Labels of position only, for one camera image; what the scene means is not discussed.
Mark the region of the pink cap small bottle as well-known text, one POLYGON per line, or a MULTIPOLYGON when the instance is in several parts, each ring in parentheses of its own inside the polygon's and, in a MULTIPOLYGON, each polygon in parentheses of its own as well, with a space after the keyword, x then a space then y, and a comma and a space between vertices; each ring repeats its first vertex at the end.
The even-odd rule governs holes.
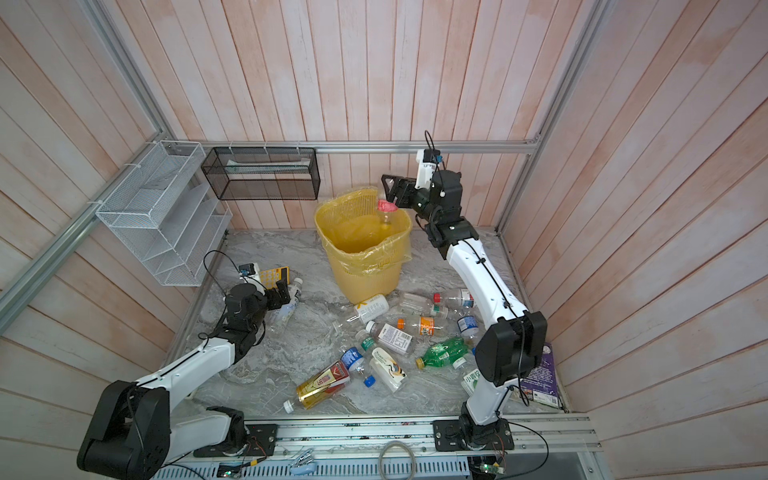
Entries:
POLYGON ((384 236, 389 236, 393 231, 393 219, 398 207, 383 198, 377 202, 377 215, 379 218, 380 232, 384 236))

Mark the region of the blue label pepsi bottle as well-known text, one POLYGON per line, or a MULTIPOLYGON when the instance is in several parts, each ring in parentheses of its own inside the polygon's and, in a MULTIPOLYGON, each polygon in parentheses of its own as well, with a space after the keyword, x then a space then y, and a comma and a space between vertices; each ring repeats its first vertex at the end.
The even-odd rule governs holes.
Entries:
POLYGON ((371 388, 376 383, 368 361, 356 347, 350 347, 343 351, 340 360, 351 376, 362 379, 363 384, 371 388))

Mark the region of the red yellow tea bottle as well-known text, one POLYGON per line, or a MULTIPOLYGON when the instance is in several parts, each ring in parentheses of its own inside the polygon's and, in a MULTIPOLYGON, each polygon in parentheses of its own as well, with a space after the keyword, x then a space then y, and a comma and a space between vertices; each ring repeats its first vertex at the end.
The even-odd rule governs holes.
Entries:
POLYGON ((286 413, 292 413, 299 407, 311 409, 344 389, 350 380, 348 369, 337 360, 301 383, 296 388, 296 397, 286 400, 283 408, 286 413))

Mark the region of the red cap clear bottle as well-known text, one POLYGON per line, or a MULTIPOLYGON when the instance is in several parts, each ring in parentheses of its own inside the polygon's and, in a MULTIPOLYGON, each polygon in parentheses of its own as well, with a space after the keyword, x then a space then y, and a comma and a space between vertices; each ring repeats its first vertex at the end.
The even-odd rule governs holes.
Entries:
POLYGON ((466 288, 454 288, 433 294, 433 302, 441 308, 461 310, 474 307, 474 298, 466 288))

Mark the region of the white carton drink bottle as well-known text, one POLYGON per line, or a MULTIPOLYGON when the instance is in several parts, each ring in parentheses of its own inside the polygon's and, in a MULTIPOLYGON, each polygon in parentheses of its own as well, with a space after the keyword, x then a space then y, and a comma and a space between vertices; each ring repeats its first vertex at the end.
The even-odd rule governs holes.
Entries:
POLYGON ((371 365, 376 380, 381 381, 392 393, 397 392, 407 379, 399 363, 381 347, 371 351, 371 365))

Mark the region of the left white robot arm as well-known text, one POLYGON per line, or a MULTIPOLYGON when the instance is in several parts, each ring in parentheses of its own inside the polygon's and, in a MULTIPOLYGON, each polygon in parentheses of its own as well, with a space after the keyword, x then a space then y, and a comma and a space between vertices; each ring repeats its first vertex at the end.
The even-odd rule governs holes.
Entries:
POLYGON ((293 289, 247 280, 226 293, 225 307, 201 344, 171 364, 133 382, 108 385, 77 455, 79 469, 115 479, 150 479, 166 463, 212 447, 225 456, 248 448, 241 411, 210 407, 174 423, 171 414, 190 393, 243 359, 266 334, 267 312, 290 303, 293 289))

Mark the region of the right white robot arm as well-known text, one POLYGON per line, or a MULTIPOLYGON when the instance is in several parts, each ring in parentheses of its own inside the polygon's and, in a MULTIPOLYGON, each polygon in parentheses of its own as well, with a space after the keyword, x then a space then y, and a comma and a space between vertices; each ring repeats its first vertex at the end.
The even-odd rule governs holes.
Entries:
POLYGON ((501 416, 506 401, 540 366, 547 320, 514 296, 487 257, 477 231, 462 216, 459 173, 438 169, 415 178, 383 175, 382 184, 388 202, 426 221, 430 243, 464 281, 485 324, 475 347, 481 379, 458 419, 463 445, 482 448, 508 429, 501 416))

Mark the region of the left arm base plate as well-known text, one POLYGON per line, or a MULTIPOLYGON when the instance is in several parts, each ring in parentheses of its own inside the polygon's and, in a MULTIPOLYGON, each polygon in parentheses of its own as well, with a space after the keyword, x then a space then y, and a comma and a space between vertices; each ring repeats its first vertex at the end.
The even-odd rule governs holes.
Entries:
POLYGON ((278 425, 274 423, 246 424, 237 427, 216 445, 193 451, 195 458, 212 457, 269 457, 274 454, 278 425))

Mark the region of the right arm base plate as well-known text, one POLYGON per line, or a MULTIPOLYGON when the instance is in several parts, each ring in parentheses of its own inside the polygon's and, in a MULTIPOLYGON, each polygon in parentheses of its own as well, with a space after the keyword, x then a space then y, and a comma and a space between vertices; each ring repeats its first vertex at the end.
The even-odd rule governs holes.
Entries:
POLYGON ((488 425, 476 425, 469 416, 432 422, 435 449, 439 452, 469 450, 511 451, 514 440, 509 422, 498 419, 488 425))

